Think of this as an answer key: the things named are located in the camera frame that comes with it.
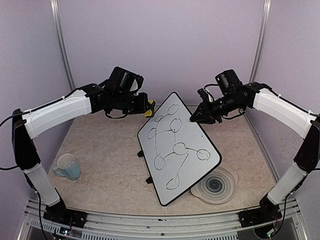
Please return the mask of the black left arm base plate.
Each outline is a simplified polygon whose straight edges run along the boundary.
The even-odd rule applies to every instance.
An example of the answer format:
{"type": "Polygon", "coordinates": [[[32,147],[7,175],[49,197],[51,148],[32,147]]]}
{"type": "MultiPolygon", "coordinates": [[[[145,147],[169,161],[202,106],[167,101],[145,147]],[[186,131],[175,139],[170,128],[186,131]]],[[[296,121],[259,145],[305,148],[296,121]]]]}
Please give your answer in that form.
{"type": "Polygon", "coordinates": [[[59,223],[66,226],[84,228],[88,214],[84,211],[78,211],[66,208],[63,213],[53,214],[46,210],[43,218],[54,223],[59,223]]]}

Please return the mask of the white whiteboard black frame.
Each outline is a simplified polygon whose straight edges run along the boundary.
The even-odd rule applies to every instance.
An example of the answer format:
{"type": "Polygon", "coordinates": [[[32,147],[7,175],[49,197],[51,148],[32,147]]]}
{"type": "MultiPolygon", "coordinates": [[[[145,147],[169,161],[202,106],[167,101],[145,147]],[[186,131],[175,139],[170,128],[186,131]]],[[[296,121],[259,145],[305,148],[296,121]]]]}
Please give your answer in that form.
{"type": "Polygon", "coordinates": [[[137,138],[158,201],[167,206],[217,168],[222,155],[181,97],[172,92],[137,138]]]}

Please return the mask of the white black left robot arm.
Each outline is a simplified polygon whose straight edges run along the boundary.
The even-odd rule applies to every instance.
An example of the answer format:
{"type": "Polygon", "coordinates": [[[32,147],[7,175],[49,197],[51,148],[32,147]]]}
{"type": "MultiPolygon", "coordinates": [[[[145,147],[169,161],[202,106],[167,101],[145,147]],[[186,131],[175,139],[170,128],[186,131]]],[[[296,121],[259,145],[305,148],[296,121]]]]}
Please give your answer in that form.
{"type": "Polygon", "coordinates": [[[66,96],[26,111],[16,109],[12,118],[12,146],[16,165],[39,193],[50,214],[63,223],[70,218],[58,191],[51,185],[33,140],[47,130],[77,117],[113,110],[123,116],[154,116],[155,102],[145,92],[123,88],[106,81],[82,86],[66,96]]]}

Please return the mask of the yellow bone-shaped eraser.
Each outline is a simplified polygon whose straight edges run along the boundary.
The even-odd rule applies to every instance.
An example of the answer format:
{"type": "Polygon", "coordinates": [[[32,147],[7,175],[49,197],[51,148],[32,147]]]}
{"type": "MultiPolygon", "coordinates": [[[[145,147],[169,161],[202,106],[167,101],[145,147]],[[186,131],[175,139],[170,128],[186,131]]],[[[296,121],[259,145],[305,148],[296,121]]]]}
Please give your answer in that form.
{"type": "Polygon", "coordinates": [[[148,105],[147,105],[147,111],[143,114],[143,116],[145,118],[152,118],[154,114],[155,114],[155,110],[154,111],[148,110],[148,105]]]}

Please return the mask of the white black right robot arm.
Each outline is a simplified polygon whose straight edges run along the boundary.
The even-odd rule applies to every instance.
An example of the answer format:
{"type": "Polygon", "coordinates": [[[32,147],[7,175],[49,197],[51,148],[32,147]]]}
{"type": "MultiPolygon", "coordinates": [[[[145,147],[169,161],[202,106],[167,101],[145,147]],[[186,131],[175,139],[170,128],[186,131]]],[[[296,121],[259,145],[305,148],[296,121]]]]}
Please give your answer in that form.
{"type": "Polygon", "coordinates": [[[281,218],[285,213],[279,204],[302,185],[320,160],[320,117],[284,99],[264,83],[227,83],[220,85],[220,90],[223,96],[217,100],[213,100],[206,88],[197,91],[202,102],[191,115],[191,122],[221,123],[228,113],[251,108],[273,117],[303,139],[292,165],[260,200],[259,207],[238,214],[242,227],[281,218]]]}

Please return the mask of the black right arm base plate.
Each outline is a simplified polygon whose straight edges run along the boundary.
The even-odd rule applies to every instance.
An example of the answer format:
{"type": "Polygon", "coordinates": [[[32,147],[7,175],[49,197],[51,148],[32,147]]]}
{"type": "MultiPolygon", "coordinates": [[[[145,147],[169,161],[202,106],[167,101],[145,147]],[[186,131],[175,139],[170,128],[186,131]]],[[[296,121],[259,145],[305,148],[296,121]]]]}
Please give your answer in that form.
{"type": "Polygon", "coordinates": [[[271,213],[263,213],[260,207],[245,209],[238,213],[242,228],[268,223],[275,221],[276,219],[281,219],[282,217],[282,213],[279,209],[276,209],[271,213]]]}

